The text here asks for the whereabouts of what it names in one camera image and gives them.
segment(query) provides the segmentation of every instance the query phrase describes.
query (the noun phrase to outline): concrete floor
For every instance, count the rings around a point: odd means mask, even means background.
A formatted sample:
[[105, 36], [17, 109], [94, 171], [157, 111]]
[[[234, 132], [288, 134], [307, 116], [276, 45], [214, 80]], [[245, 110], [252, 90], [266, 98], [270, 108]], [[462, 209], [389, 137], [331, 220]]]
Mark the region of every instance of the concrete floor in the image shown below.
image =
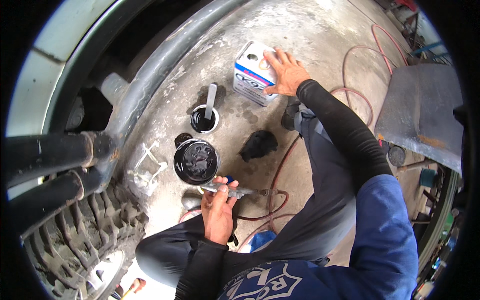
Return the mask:
[[[252, 0], [211, 28], [159, 87], [127, 142], [129, 150], [126, 153], [131, 154], [123, 157], [123, 163], [119, 164], [132, 169], [143, 153], [142, 144], [149, 147], [155, 141], [159, 146], [151, 152], [159, 162], [168, 163], [168, 168], [157, 176], [158, 187], [151, 196], [142, 194], [132, 178], [126, 176], [130, 187], [147, 206], [150, 217], [147, 236], [177, 224], [185, 213], [180, 203], [182, 195], [195, 190], [181, 182], [172, 168], [174, 139], [178, 134], [188, 132], [195, 138], [207, 140], [220, 152], [222, 165], [219, 175], [231, 175], [241, 186], [250, 188], [270, 186], [280, 160], [297, 136], [296, 132], [286, 131], [280, 125], [286, 106], [285, 96], [279, 96], [263, 108], [233, 92], [234, 58], [243, 44], [254, 39], [269, 46], [282, 47], [304, 62], [313, 79], [325, 89], [333, 90], [342, 86], [342, 62], [349, 48], [367, 45], [377, 49], [371, 32], [374, 22], [390, 32], [403, 47], [408, 47], [400, 32], [372, 0]], [[401, 66], [401, 57], [393, 43], [383, 33], [379, 32], [378, 36], [386, 55]], [[362, 92], [370, 100], [374, 109], [373, 130], [390, 80], [385, 62], [372, 51], [357, 49], [349, 58], [346, 77], [348, 87]], [[205, 100], [206, 87], [212, 82], [219, 85], [216, 107], [220, 124], [213, 133], [202, 135], [191, 128], [190, 113]], [[336, 96], [345, 103], [343, 94]], [[353, 95], [351, 99], [353, 110], [367, 121], [368, 106], [360, 97]], [[239, 151], [250, 134], [257, 130], [271, 131], [278, 140], [278, 149], [245, 163]], [[146, 160], [139, 170], [154, 173], [156, 168]], [[416, 198], [418, 183], [416, 173], [410, 172], [402, 175], [410, 179], [406, 185], [402, 184], [408, 190], [405, 191], [408, 194], [407, 203], [408, 199]], [[296, 213], [303, 208], [313, 192], [311, 173], [305, 145], [300, 140], [277, 184], [279, 189], [290, 194], [290, 201], [282, 214]], [[281, 197], [275, 198], [277, 205], [281, 201]], [[414, 202], [412, 205], [417, 207], [418, 201]], [[265, 215], [266, 198], [245, 196], [235, 209], [243, 216]], [[242, 242], [264, 221], [239, 220], [236, 230], [239, 241]], [[276, 227], [282, 228], [286, 221], [279, 221]], [[348, 265], [354, 236], [353, 228], [332, 251], [330, 264]], [[130, 277], [135, 278], [134, 275], [139, 272], [135, 265], [131, 269], [126, 276], [128, 279], [125, 279], [126, 285], [131, 282]], [[157, 283], [151, 286], [158, 289]], [[172, 290], [166, 289], [165, 292], [170, 295]], [[152, 293], [152, 296], [158, 295], [157, 292]], [[147, 291], [144, 294], [143, 299], [149, 298]]]

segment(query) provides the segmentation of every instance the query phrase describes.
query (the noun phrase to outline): wheel rim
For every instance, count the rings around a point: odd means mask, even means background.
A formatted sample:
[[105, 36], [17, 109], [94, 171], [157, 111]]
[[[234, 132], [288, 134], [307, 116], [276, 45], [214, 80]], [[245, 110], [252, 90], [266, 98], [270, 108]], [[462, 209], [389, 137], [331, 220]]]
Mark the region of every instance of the wheel rim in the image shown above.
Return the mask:
[[86, 276], [85, 281], [78, 287], [78, 300], [96, 300], [107, 289], [113, 278], [120, 271], [125, 254], [121, 250], [107, 255]]

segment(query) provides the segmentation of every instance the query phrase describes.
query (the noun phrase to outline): hand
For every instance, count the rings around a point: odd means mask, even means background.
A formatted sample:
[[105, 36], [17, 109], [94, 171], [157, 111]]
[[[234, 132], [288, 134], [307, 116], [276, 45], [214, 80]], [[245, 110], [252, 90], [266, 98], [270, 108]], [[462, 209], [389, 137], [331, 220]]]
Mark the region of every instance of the hand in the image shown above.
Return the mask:
[[264, 56], [270, 65], [274, 68], [277, 75], [275, 85], [267, 86], [264, 94], [282, 94], [287, 96], [296, 96], [297, 88], [307, 79], [310, 79], [303, 63], [296, 60], [293, 55], [283, 52], [281, 48], [274, 47], [278, 58], [271, 51], [264, 51]]
[[[213, 179], [213, 183], [226, 184], [225, 177]], [[234, 188], [239, 182], [234, 180], [229, 186]], [[222, 185], [216, 193], [205, 191], [202, 198], [202, 217], [205, 225], [205, 238], [212, 242], [226, 245], [233, 229], [232, 208], [237, 198], [228, 198], [228, 187]]]

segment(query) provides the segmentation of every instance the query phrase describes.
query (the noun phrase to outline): man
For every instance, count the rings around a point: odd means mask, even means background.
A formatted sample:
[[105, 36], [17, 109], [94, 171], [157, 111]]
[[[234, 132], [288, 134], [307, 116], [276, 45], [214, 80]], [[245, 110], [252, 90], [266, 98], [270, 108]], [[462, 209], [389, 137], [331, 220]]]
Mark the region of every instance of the man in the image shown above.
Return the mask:
[[[268, 246], [236, 253], [226, 246], [236, 199], [227, 201], [223, 185], [205, 193], [202, 216], [143, 240], [138, 264], [177, 287], [177, 299], [409, 299], [417, 245], [400, 185], [375, 137], [291, 54], [276, 48], [278, 59], [264, 55], [278, 75], [264, 92], [290, 96], [282, 125], [305, 140], [314, 194]], [[324, 267], [355, 216], [349, 267]]]

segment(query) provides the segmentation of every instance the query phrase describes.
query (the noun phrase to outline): black pants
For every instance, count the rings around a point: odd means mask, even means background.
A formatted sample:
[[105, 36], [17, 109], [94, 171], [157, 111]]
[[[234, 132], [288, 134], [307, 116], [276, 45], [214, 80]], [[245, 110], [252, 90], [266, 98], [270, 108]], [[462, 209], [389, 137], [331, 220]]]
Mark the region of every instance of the black pants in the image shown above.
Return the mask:
[[[296, 115], [295, 129], [307, 146], [314, 195], [262, 250], [226, 252], [222, 285], [237, 273], [272, 260], [301, 259], [322, 264], [355, 223], [355, 196], [344, 158], [309, 109]], [[203, 219], [196, 216], [141, 241], [136, 250], [138, 265], [156, 281], [176, 287], [203, 237]]]

